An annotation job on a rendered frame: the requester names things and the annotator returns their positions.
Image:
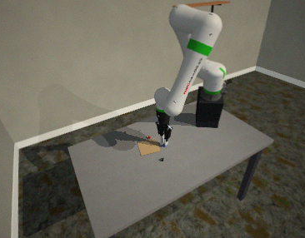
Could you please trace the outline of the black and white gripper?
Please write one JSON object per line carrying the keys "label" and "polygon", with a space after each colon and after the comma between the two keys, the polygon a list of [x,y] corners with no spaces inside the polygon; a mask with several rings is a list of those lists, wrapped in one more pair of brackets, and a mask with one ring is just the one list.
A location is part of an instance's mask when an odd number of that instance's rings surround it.
{"label": "black and white gripper", "polygon": [[[171,131],[172,131],[172,127],[169,126],[169,121],[170,121],[170,117],[166,120],[162,120],[162,119],[158,118],[158,121],[156,121],[157,128],[158,128],[157,131],[160,131],[158,134],[160,134],[160,136],[161,136],[161,143],[164,142],[165,146],[168,144],[168,138],[170,138]],[[159,123],[159,122],[161,122],[161,123]]]}

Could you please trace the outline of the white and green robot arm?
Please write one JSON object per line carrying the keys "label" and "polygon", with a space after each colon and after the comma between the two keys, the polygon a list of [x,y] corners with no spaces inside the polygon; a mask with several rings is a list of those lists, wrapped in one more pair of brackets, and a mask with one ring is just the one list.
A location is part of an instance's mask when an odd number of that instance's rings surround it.
{"label": "white and green robot arm", "polygon": [[157,118],[162,120],[182,112],[196,77],[203,80],[200,95],[207,102],[216,102],[222,94],[226,95],[227,84],[232,82],[231,79],[224,81],[226,68],[223,64],[207,59],[222,30],[217,14],[179,4],[171,10],[169,23],[179,41],[183,60],[171,91],[166,87],[155,91]]}

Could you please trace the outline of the tan square mat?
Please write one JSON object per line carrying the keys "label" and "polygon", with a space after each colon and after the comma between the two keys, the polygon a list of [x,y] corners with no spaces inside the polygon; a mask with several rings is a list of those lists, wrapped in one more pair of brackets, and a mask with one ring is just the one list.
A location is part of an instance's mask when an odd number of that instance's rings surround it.
{"label": "tan square mat", "polygon": [[161,151],[156,139],[137,142],[141,156]]}

